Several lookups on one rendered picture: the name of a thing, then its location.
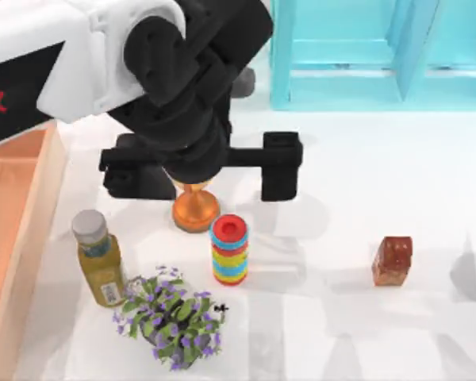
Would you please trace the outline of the orange trophy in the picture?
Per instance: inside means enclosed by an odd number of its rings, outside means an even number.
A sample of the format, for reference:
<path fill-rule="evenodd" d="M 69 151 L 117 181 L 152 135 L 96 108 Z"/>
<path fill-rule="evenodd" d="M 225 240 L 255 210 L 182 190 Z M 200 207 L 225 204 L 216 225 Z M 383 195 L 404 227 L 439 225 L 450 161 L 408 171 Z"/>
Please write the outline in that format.
<path fill-rule="evenodd" d="M 207 231 L 221 212 L 217 198 L 205 190 L 210 181 L 195 184 L 172 182 L 182 191 L 172 206 L 174 223 L 188 233 Z"/>

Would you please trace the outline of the grey rounded box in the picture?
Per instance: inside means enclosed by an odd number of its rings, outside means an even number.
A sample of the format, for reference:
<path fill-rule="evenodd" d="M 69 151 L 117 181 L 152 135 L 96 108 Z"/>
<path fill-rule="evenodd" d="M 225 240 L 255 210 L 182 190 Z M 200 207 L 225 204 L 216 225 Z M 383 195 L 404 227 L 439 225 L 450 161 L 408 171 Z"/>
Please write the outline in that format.
<path fill-rule="evenodd" d="M 255 71 L 246 67 L 233 81 L 232 98 L 246 98 L 253 94 L 255 90 Z"/>

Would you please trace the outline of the yellow bottle with grey cap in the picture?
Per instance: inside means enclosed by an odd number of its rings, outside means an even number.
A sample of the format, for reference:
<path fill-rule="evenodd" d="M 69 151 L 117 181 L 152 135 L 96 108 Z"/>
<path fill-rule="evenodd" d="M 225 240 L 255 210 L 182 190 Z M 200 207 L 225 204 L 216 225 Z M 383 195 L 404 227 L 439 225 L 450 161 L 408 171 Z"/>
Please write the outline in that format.
<path fill-rule="evenodd" d="M 117 238 L 108 230 L 98 210 L 82 210 L 72 220 L 79 264 L 95 302 L 105 308 L 119 306 L 125 300 L 125 277 Z"/>

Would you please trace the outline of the stack of coloured rings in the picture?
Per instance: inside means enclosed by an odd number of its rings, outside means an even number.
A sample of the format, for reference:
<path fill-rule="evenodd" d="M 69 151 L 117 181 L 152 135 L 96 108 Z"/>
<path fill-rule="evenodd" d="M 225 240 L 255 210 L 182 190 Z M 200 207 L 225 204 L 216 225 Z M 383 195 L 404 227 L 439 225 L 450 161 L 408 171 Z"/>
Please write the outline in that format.
<path fill-rule="evenodd" d="M 248 226 L 236 214 L 223 214 L 211 225 L 213 276 L 221 284 L 235 286 L 248 274 Z"/>

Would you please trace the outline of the shallow salmon-coloured box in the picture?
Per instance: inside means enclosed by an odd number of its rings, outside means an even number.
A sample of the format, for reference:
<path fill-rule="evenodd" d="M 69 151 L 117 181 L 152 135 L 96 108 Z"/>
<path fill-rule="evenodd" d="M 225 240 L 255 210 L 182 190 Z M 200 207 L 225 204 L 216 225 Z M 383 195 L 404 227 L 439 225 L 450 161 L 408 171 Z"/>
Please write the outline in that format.
<path fill-rule="evenodd" d="M 12 381 L 66 152 L 54 121 L 0 145 L 0 381 Z"/>

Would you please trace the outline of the light blue rack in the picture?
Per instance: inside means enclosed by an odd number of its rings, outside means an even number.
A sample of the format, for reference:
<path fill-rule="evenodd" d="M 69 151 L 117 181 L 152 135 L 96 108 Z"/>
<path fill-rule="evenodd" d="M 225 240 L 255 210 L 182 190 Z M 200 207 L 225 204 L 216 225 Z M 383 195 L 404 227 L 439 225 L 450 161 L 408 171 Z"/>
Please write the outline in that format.
<path fill-rule="evenodd" d="M 271 0 L 271 106 L 476 111 L 476 0 Z"/>

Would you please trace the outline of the purple flowering plant pot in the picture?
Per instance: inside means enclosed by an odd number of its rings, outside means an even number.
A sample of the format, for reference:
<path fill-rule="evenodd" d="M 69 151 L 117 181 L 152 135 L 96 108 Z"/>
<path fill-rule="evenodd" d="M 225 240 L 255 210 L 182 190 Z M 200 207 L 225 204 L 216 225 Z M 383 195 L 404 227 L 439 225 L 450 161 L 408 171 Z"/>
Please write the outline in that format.
<path fill-rule="evenodd" d="M 159 265 L 125 285 L 125 303 L 113 313 L 117 332 L 143 337 L 152 355 L 172 371 L 185 370 L 199 359 L 221 352 L 221 327 L 228 307 L 208 291 L 191 292 L 176 267 Z"/>

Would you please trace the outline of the brown bread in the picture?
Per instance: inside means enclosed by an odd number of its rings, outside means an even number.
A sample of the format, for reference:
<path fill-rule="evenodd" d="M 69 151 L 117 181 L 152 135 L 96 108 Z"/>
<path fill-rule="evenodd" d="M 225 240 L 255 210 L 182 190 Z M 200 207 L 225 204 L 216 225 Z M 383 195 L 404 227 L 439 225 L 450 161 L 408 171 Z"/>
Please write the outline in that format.
<path fill-rule="evenodd" d="M 411 237 L 384 237 L 371 266 L 374 285 L 402 286 L 411 268 L 412 255 Z"/>

